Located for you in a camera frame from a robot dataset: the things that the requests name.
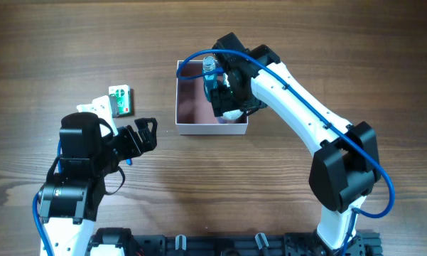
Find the teal mouthwash bottle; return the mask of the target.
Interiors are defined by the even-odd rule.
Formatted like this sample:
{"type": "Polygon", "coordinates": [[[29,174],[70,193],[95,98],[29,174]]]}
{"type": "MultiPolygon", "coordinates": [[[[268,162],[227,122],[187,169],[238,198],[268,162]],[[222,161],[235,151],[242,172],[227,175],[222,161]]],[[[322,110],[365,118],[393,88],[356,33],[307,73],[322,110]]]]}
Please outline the teal mouthwash bottle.
{"type": "Polygon", "coordinates": [[[205,97],[208,102],[211,101],[210,91],[217,88],[217,74],[218,69],[216,67],[216,60],[212,56],[203,58],[202,60],[202,75],[203,75],[203,87],[205,97]]]}

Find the white pink-lined box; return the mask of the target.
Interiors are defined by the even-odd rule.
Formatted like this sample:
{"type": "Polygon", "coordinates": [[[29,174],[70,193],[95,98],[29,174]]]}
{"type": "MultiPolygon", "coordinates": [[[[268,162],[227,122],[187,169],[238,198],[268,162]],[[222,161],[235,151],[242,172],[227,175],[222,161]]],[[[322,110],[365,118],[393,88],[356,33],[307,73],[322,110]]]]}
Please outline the white pink-lined box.
{"type": "Polygon", "coordinates": [[[214,116],[202,78],[176,80],[175,125],[179,135],[244,135],[248,117],[227,121],[214,116]]]}

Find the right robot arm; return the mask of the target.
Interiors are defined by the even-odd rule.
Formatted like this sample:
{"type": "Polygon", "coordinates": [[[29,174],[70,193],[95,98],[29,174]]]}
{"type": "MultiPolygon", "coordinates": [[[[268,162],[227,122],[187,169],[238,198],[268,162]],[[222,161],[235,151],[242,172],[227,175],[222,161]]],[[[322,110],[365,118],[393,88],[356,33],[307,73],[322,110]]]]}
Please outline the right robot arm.
{"type": "Polygon", "coordinates": [[[374,130],[322,105],[266,45],[250,50],[228,33],[210,57],[216,66],[207,72],[204,87],[214,115],[233,119],[270,107],[292,128],[313,157],[308,182],[322,205],[313,251],[346,254],[361,206],[382,177],[374,130]]]}

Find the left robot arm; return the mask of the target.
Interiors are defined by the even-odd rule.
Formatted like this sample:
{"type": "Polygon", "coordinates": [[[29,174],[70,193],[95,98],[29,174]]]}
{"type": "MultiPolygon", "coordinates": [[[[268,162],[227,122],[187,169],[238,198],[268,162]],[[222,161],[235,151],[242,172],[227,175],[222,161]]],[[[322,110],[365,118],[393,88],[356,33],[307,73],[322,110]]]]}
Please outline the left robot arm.
{"type": "Polygon", "coordinates": [[[42,255],[142,255],[128,228],[94,229],[99,205],[110,192],[105,178],[122,174],[121,161],[141,156],[157,146],[158,122],[136,119],[134,126],[111,129],[91,112],[61,120],[60,152],[45,183],[33,199],[33,217],[42,241],[42,255]]]}

